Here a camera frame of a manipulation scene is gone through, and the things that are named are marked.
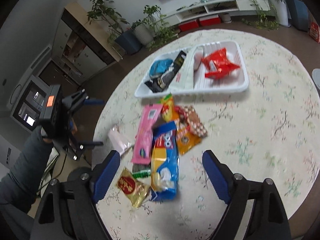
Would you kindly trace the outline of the grey sleeve left forearm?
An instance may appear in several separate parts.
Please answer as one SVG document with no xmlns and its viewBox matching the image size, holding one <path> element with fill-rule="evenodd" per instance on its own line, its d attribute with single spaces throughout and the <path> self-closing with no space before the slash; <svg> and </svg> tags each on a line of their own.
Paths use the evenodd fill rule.
<svg viewBox="0 0 320 240">
<path fill-rule="evenodd" d="M 28 213 L 34 204 L 40 182 L 53 149 L 45 131 L 36 127 L 9 173 L 1 179 L 1 211 L 19 210 Z"/>
</svg>

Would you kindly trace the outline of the left hand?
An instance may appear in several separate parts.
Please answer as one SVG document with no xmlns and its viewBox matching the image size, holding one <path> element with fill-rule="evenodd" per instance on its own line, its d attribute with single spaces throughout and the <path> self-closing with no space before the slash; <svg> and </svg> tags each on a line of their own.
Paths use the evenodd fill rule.
<svg viewBox="0 0 320 240">
<path fill-rule="evenodd" d="M 77 127 L 74 126 L 71 129 L 71 133 L 72 135 L 75 135 L 75 133 L 78 131 Z M 47 133 L 45 132 L 45 130 L 43 128 L 41 128 L 41 137 L 44 140 L 45 143 L 51 144 L 53 142 L 53 140 L 51 138 L 48 137 Z"/>
</svg>

